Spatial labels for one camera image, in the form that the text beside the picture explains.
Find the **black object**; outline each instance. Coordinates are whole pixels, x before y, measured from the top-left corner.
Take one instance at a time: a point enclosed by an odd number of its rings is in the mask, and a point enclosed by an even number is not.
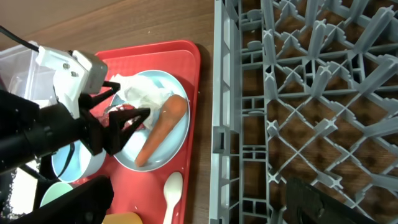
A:
[[[11,223],[100,224],[113,196],[111,181],[98,176]]]
[[[73,153],[75,152],[75,144],[74,143],[70,143],[70,150],[67,156],[67,159],[65,160],[65,165],[63,166],[61,172],[59,173],[58,176],[48,179],[45,176],[43,176],[42,174],[36,172],[35,170],[31,169],[28,165],[23,164],[21,165],[19,168],[21,168],[23,171],[25,171],[26,173],[28,173],[29,175],[31,175],[32,177],[36,178],[37,180],[39,180],[40,182],[44,182],[44,183],[49,183],[52,184],[54,182],[58,181],[58,178],[60,176],[62,176],[62,174],[66,171],[66,169],[69,166],[69,163],[72,159]]]
[[[61,103],[40,109],[29,100],[0,90],[0,174],[22,166],[35,157],[51,155],[79,139],[92,155],[101,153],[103,149],[110,156],[119,152],[149,116],[150,109],[112,111],[109,113],[109,126],[103,127],[90,113],[90,109],[115,94],[120,84],[104,82],[104,86],[110,86],[111,89],[93,97],[81,95],[78,119],[73,119]],[[137,121],[127,129],[122,129],[122,124],[129,119]]]
[[[297,178],[287,181],[286,206],[292,224],[377,224]]]
[[[23,46],[34,50],[36,52],[39,52],[39,47],[34,46],[33,44],[29,43],[26,40],[22,40],[21,38],[19,38],[17,35],[13,34],[12,32],[10,32],[9,30],[7,30],[6,28],[4,28],[3,26],[0,26],[0,33],[3,33],[4,35],[6,35],[8,38],[10,38],[11,40],[17,42],[18,44],[22,44]]]

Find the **tissue paper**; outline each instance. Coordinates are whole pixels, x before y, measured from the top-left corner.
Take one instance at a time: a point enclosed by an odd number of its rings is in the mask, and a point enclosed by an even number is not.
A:
[[[120,90],[116,93],[120,99],[135,108],[150,108],[150,115],[143,124],[147,129],[152,130],[154,120],[157,120],[159,116],[160,108],[172,95],[172,92],[157,87],[150,78],[142,75],[124,77],[117,74],[110,81],[120,83]]]

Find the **plastic spoon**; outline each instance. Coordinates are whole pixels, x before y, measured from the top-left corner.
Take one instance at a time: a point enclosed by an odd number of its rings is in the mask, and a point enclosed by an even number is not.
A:
[[[182,194],[182,175],[180,172],[174,172],[170,175],[164,184],[163,193],[167,204],[163,224],[171,224],[174,207],[180,201]]]

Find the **green bowl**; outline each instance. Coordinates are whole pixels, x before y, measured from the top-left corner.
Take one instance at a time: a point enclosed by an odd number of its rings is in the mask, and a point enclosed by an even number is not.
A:
[[[62,195],[71,191],[73,187],[70,184],[57,182],[44,193],[42,202],[40,203],[40,207],[52,202],[53,200],[61,197]]]

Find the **white plastic container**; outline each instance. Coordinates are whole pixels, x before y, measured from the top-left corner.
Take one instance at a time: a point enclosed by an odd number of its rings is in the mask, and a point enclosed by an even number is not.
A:
[[[38,53],[18,45],[0,52],[0,85],[17,96],[28,100],[56,102],[53,90],[55,70],[38,66]]]

